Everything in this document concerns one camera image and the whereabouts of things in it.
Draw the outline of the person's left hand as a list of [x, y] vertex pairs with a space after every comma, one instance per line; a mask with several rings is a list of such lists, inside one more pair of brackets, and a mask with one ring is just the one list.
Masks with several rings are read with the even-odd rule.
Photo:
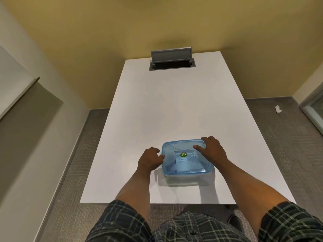
[[164, 162], [164, 159], [157, 159], [160, 150], [155, 147], [146, 149], [138, 161], [137, 169], [142, 172], [151, 173]]

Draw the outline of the person's right hand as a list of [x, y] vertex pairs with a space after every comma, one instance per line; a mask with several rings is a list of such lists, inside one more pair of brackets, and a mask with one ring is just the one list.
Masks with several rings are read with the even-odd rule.
[[221, 169], [230, 161], [220, 142], [213, 136], [201, 138], [205, 144], [205, 152], [200, 152], [204, 158], [213, 164], [217, 169]]

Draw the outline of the blue plastic container lid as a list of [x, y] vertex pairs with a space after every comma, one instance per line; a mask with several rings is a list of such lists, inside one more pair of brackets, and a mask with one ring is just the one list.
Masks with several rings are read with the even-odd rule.
[[194, 145], [205, 147], [201, 139], [165, 142], [161, 151], [161, 154], [165, 155], [162, 165], [173, 165], [179, 162], [211, 164], [201, 153], [193, 148]]

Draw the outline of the clear plastic food container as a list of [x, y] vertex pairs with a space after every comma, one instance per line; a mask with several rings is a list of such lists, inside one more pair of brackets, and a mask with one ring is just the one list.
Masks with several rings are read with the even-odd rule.
[[196, 162], [179, 162], [173, 165], [162, 165], [165, 176], [199, 176], [211, 174], [214, 167], [212, 164]]

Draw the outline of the person's left forearm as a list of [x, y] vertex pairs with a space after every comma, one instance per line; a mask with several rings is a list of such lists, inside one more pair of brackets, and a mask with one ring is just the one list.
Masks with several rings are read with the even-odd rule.
[[150, 177], [151, 169], [137, 168], [132, 177], [121, 188], [115, 200], [123, 201], [131, 206], [146, 221], [149, 220], [150, 200]]

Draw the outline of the person's right forearm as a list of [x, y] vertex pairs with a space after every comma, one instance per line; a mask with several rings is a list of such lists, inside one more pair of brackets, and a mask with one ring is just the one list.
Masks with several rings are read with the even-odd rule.
[[265, 214], [287, 198], [274, 188], [248, 174], [228, 159], [215, 162], [241, 212], [259, 238], [261, 222]]

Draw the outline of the dark plaid shirt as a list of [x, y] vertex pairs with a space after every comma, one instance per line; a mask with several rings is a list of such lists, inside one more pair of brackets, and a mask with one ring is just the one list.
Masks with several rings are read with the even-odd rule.
[[[215, 217], [185, 212], [151, 231], [131, 206], [115, 200], [104, 210], [86, 242], [251, 242]], [[259, 242], [323, 242], [323, 222], [292, 202], [269, 210], [261, 220]]]

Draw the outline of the black shoe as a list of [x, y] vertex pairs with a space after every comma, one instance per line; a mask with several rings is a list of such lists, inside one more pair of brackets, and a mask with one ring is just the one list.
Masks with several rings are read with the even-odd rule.
[[237, 229], [238, 231], [240, 231], [241, 233], [244, 233], [242, 221], [238, 216], [232, 214], [231, 216], [229, 216], [227, 223], [235, 229]]

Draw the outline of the grey framed glass door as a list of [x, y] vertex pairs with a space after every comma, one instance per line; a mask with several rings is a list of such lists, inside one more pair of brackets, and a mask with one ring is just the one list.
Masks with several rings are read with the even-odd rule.
[[323, 82], [300, 103], [299, 107], [323, 136]]

